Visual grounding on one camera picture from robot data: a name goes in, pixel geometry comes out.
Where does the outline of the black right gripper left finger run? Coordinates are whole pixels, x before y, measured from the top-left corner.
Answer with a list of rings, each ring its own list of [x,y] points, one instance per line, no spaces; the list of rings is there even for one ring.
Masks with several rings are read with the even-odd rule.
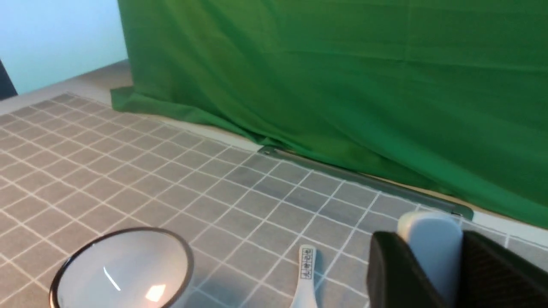
[[[374,232],[367,292],[372,308],[446,308],[409,246],[396,233]]]

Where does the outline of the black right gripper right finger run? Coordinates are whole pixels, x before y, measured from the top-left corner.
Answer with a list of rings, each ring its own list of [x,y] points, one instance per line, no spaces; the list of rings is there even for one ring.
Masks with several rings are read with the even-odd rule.
[[[511,250],[465,231],[458,308],[546,308],[548,275]]]

